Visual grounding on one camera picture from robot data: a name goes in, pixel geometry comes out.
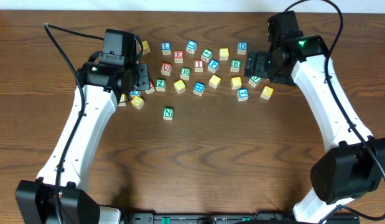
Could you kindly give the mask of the green N block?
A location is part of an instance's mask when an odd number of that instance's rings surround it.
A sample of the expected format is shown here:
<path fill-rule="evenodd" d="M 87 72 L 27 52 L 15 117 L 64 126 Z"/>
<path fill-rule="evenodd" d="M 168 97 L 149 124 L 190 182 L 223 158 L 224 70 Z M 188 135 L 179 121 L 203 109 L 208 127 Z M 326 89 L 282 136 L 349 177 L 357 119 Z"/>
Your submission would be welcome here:
<path fill-rule="evenodd" d="M 174 110 L 172 108 L 164 108 L 162 116 L 164 120 L 173 120 Z"/>

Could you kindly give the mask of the red E block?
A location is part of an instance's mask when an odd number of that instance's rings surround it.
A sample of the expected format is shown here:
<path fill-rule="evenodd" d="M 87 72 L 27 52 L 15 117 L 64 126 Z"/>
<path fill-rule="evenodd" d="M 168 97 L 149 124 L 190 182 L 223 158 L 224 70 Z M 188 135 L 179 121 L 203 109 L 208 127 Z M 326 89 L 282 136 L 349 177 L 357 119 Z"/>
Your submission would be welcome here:
<path fill-rule="evenodd" d="M 174 51 L 174 62 L 175 63 L 183 63 L 184 52 L 183 50 L 175 50 Z"/>

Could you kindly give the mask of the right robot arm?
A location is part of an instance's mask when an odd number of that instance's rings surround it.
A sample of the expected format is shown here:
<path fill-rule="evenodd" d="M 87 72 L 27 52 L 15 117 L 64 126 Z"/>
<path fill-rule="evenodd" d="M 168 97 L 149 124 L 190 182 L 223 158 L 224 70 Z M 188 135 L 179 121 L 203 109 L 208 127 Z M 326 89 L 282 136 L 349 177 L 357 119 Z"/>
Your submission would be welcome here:
<path fill-rule="evenodd" d="M 297 86 L 320 128 L 325 155 L 312 167 L 312 188 L 294 205 L 294 219 L 323 223 L 385 180 L 385 138 L 375 138 L 355 113 L 319 35 L 304 35 L 294 11 L 268 18 L 267 52 L 248 53 L 246 77 Z"/>

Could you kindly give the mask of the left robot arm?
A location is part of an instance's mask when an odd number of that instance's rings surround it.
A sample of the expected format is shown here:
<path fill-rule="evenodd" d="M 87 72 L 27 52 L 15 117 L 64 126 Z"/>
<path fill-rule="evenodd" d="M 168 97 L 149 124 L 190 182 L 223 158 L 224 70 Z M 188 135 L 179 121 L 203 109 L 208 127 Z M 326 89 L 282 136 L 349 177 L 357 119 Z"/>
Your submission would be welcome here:
<path fill-rule="evenodd" d="M 151 86 L 140 63 L 138 35 L 107 29 L 103 49 L 81 68 L 71 66 L 77 88 L 58 143 L 34 181 L 21 180 L 16 202 L 24 223 L 126 223 L 119 208 L 99 205 L 87 193 L 91 165 L 102 133 L 116 108 L 132 91 Z"/>

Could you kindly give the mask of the red U block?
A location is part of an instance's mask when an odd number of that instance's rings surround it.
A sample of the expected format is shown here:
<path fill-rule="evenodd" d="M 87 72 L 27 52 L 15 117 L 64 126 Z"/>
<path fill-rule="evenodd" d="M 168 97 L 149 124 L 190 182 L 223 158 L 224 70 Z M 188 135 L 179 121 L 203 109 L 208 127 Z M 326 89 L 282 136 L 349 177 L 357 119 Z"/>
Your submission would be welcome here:
<path fill-rule="evenodd" d="M 170 76 L 172 71 L 172 64 L 164 62 L 160 68 L 160 72 L 162 75 Z"/>

